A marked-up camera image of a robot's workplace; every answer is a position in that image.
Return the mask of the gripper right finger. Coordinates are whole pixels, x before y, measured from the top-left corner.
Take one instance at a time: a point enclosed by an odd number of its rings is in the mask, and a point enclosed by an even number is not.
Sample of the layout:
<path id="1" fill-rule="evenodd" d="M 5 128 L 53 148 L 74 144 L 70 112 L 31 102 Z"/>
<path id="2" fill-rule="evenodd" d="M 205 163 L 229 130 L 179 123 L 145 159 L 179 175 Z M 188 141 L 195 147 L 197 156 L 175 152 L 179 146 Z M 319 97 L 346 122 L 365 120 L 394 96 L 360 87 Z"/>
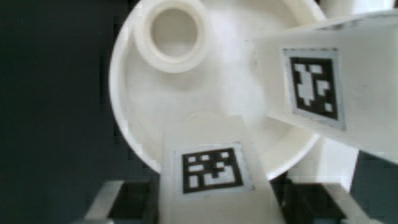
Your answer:
<path id="1" fill-rule="evenodd" d="M 376 224 L 337 183 L 284 184 L 285 224 Z"/>

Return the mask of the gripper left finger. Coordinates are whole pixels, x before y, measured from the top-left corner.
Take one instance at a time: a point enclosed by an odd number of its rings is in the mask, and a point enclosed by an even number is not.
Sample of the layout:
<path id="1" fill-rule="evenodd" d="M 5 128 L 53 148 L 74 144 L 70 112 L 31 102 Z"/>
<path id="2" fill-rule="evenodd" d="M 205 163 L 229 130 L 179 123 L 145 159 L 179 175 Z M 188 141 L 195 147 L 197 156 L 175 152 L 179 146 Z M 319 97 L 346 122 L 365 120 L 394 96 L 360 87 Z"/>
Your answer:
<path id="1" fill-rule="evenodd" d="M 157 180 L 106 181 L 72 224 L 157 224 Z"/>

